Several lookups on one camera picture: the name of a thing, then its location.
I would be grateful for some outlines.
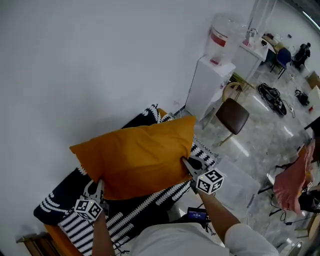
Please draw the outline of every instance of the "pillow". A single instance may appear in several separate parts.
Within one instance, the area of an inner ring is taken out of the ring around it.
[[[120,129],[71,146],[90,178],[104,180],[104,197],[126,200],[190,180],[194,116]]]

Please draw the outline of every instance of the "red label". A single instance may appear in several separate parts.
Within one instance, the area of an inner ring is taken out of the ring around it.
[[[218,33],[217,31],[213,31],[211,32],[211,39],[217,43],[218,45],[225,47],[226,45],[226,41],[223,40],[222,38],[218,37],[214,32]]]

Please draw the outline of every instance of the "white wall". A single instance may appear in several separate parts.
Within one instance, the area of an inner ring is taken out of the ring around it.
[[[285,46],[295,46],[299,49],[301,44],[311,44],[311,57],[305,61],[305,65],[309,71],[316,71],[320,75],[320,34],[307,21],[306,18],[290,5],[282,0],[278,0],[271,18],[268,22],[266,32],[276,33],[283,36],[283,44]]]
[[[34,208],[69,174],[69,146],[152,103],[187,99],[212,14],[254,0],[6,0],[0,4],[0,250],[43,229]]]

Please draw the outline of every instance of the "marble floor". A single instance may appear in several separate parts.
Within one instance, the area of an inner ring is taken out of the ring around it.
[[[255,89],[250,88],[238,98],[238,102],[250,114],[248,121],[238,135],[231,137],[230,140],[219,146],[219,142],[225,139],[230,132],[216,117],[205,129],[203,129],[203,125],[208,121],[208,117],[197,122],[195,127],[195,135],[203,144],[220,157],[227,156],[235,165],[258,181],[261,187],[267,183],[267,174],[272,176],[274,166],[294,160],[297,157],[297,149],[303,143],[307,143],[312,136],[310,131],[304,130],[304,127],[311,122],[308,107],[303,107],[295,97],[296,89],[306,94],[310,92],[308,83],[294,68],[290,67],[280,79],[278,79],[276,72],[275,70],[270,73],[268,64],[265,64],[258,68],[250,82],[255,86],[266,83],[270,87],[277,88],[281,98],[293,108],[294,113],[291,113],[289,107],[285,105],[287,115],[279,116],[264,103]],[[182,198],[181,202],[183,201],[183,203],[180,209],[185,209],[188,202],[196,205],[195,199],[191,198],[190,194]],[[285,225],[280,220],[282,212],[269,217],[269,213],[274,210],[276,209],[270,205],[270,194],[264,192],[257,195],[247,218],[241,219],[241,221],[265,236],[276,247],[281,243],[288,241],[295,243],[300,240],[296,239],[295,227],[305,227],[308,220]],[[285,221],[301,220],[309,214],[303,212],[303,215],[297,216],[288,211]]]

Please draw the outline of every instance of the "chair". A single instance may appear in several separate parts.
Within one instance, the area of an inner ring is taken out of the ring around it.
[[[287,48],[281,48],[278,52],[278,54],[276,55],[276,61],[273,63],[270,72],[272,72],[272,70],[274,70],[276,64],[280,64],[280,66],[282,67],[282,69],[279,72],[279,77],[278,79],[283,75],[283,73],[286,71],[287,69],[287,63],[289,63],[291,61],[291,53]]]
[[[231,132],[231,134],[226,139],[220,141],[219,146],[225,143],[233,135],[237,135],[247,122],[249,112],[237,102],[237,99],[240,93],[250,86],[252,85],[241,82],[231,82],[224,88],[222,93],[223,103],[215,113],[215,116]],[[232,99],[230,98],[230,95],[234,92],[236,92],[236,96]],[[211,122],[212,118],[213,115],[204,128]]]

